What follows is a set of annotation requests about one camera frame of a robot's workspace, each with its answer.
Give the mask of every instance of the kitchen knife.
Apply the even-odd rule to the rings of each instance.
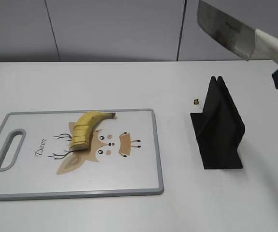
[[[215,41],[243,60],[262,54],[278,64],[278,39],[262,30],[253,29],[202,0],[198,4],[197,22]],[[278,71],[273,80],[278,88]]]

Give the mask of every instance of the deer illustration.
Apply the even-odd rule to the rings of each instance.
[[[71,134],[73,134],[74,126],[75,126],[75,122],[69,123],[69,129],[70,129]],[[96,154],[103,154],[103,150],[101,150],[100,148],[102,148],[104,146],[114,146],[115,145],[115,143],[107,144],[107,143],[102,142],[102,140],[104,139],[104,136],[99,137],[99,133],[101,131],[102,130],[95,130],[92,132],[90,148],[87,150],[78,150],[78,151],[65,150],[64,151],[64,152],[66,152],[65,154],[54,154],[53,153],[52,156],[48,156],[48,157],[53,157],[55,160],[60,160],[60,159],[62,160],[65,158],[65,160],[62,162],[61,166],[59,167],[59,169],[57,171],[57,175],[65,174],[65,173],[71,172],[75,169],[78,169],[79,167],[81,167],[83,165],[85,160],[99,162],[97,160]],[[68,138],[67,141],[71,141],[72,136],[70,134],[64,133],[64,134],[60,134],[59,136],[54,136],[54,138],[56,138],[56,139]],[[136,148],[141,147],[140,145],[132,145],[132,143],[141,142],[141,140],[131,141],[130,134],[127,132],[122,133],[119,136],[119,139],[120,139],[120,148],[119,148],[118,153],[122,157],[127,157],[130,155],[131,147],[136,147]],[[111,155],[111,153],[112,152],[110,150],[106,151],[107,155]]]

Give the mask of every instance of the white table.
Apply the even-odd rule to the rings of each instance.
[[[0,63],[8,112],[152,108],[158,196],[0,202],[0,231],[278,232],[278,90],[270,61]],[[222,75],[246,126],[242,170],[204,170],[190,112]]]

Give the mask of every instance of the black stand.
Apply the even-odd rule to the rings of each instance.
[[[202,113],[191,113],[204,169],[243,168],[236,151],[245,127],[221,76],[211,77]]]

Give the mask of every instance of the cutting board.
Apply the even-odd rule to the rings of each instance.
[[[69,125],[88,111],[9,113],[0,127],[0,200],[162,193],[153,110],[99,111],[116,118],[95,128],[84,160],[69,152]]]

